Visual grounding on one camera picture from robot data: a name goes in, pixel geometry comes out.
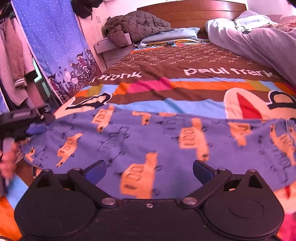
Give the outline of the left hand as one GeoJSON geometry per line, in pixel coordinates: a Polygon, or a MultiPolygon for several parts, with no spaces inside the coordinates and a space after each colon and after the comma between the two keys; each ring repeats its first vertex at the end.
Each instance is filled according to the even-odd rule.
{"type": "Polygon", "coordinates": [[[12,180],[16,170],[16,160],[19,143],[13,142],[1,151],[1,176],[5,180],[12,180]]]}

